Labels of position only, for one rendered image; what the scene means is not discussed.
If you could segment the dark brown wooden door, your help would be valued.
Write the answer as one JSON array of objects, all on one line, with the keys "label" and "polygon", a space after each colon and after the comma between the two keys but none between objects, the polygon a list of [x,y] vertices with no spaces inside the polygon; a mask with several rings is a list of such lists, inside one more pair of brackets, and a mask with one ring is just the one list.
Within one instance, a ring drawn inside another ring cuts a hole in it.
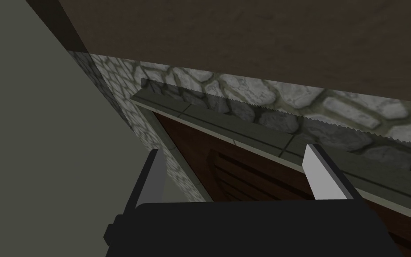
[{"label": "dark brown wooden door", "polygon": [[[156,114],[178,153],[214,201],[313,200],[306,176],[292,168]],[[411,218],[367,201],[398,245],[411,257]]]}]

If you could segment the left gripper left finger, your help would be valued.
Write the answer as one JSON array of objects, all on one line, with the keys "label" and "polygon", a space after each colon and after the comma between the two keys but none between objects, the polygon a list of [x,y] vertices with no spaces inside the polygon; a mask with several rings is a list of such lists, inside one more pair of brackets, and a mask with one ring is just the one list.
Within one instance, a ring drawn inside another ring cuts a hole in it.
[{"label": "left gripper left finger", "polygon": [[160,203],[166,180],[166,160],[162,149],[152,149],[125,206],[135,209],[144,203]]}]

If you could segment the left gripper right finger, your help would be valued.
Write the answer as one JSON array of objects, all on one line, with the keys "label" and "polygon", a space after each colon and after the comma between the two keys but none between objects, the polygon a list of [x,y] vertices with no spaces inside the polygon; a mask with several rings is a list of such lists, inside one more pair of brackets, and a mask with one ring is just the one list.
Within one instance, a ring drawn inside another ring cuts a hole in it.
[{"label": "left gripper right finger", "polygon": [[302,168],[316,200],[362,200],[362,196],[319,144],[307,144]]}]

